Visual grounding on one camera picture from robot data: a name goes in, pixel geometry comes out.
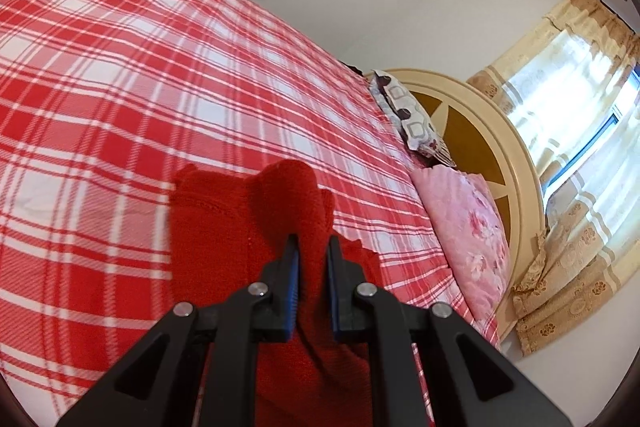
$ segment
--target pink pillow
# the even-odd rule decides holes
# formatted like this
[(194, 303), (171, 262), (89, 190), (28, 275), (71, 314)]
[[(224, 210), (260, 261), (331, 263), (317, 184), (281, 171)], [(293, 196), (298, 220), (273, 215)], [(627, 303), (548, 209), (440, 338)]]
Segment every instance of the pink pillow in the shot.
[(491, 317), (509, 282), (509, 246), (486, 181), (444, 165), (411, 179), (471, 313)]

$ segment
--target red cloth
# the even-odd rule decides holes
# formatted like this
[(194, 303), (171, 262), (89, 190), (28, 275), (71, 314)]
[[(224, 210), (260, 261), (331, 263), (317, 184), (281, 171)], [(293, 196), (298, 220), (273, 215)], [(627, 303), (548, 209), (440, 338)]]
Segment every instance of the red cloth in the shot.
[[(334, 197), (313, 169), (285, 160), (250, 178), (178, 172), (171, 195), (170, 243), (176, 301), (224, 301), (258, 280), (265, 263), (298, 235), (301, 285), (296, 333), (287, 344), (260, 345), (257, 427), (371, 425), (369, 366), (363, 346), (335, 343), (326, 298), (325, 251)], [(343, 255), (380, 283), (378, 257), (340, 238)]]

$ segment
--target beige curtain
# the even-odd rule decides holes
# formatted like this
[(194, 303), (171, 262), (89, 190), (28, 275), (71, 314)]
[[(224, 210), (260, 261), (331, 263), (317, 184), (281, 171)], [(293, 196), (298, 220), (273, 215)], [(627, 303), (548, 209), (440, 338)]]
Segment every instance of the beige curtain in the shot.
[(600, 0), (562, 0), (468, 82), (498, 104), (545, 186), (604, 121), (640, 56), (640, 38)]
[(640, 95), (549, 200), (550, 232), (513, 299), (524, 354), (580, 324), (640, 267), (639, 161)]

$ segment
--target bed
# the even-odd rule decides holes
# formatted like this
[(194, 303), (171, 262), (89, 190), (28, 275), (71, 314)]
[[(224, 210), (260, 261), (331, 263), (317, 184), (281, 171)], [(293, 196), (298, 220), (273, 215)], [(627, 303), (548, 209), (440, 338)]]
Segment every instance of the bed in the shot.
[[(335, 229), (379, 253), (387, 289), (449, 302), (497, 345), (499, 321), (471, 317), (415, 158), (367, 81), (251, 1), (0, 0), (0, 72), (0, 397), (33, 420), (16, 425), (54, 425), (172, 306), (168, 191), (188, 163), (243, 176), (307, 162), (334, 192)], [(434, 120), (461, 168), (482, 140), (494, 155), (516, 277), (542, 224), (513, 128), (464, 84), (394, 74), (425, 107), (446, 102)], [(451, 135), (458, 114), (482, 137), (470, 149)]]
[[(542, 191), (527, 147), (503, 112), (468, 84), (413, 68), (386, 71), (425, 108), (458, 168), (487, 180), (510, 246), (511, 288), (538, 255), (545, 232)], [(496, 318), (502, 341), (516, 324), (512, 291), (502, 299)]]

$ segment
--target window frame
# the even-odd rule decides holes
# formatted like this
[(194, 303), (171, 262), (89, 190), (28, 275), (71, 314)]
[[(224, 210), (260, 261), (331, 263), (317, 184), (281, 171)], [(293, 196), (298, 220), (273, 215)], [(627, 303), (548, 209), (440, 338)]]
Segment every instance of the window frame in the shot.
[[(635, 87), (636, 93), (640, 91), (640, 66), (638, 66), (634, 71), (631, 72), (631, 75), (629, 75), (629, 78), (627, 81), (631, 82), (632, 86)], [(548, 199), (552, 195), (548, 193), (549, 188), (554, 183), (556, 183), (560, 178), (565, 176), (566, 173), (570, 171), (574, 167), (574, 165), (578, 163), (580, 159), (591, 149), (591, 147), (593, 147), (594, 144), (596, 144), (596, 142), (600, 139), (600, 137), (603, 134), (607, 133), (607, 131), (612, 126), (618, 125), (620, 120), (622, 120), (622, 117), (623, 117), (622, 112), (620, 112), (618, 107), (614, 105), (612, 108), (610, 117), (607, 118), (607, 120), (599, 128), (596, 134), (590, 139), (590, 141), (582, 149), (580, 149), (578, 153), (571, 160), (569, 160), (569, 162), (567, 162), (566, 165), (564, 165), (562, 169), (560, 169), (558, 173), (556, 173), (556, 175), (553, 178), (551, 178), (545, 186), (542, 187), (543, 198), (545, 200), (545, 207), (546, 207), (546, 201), (548, 201)]]

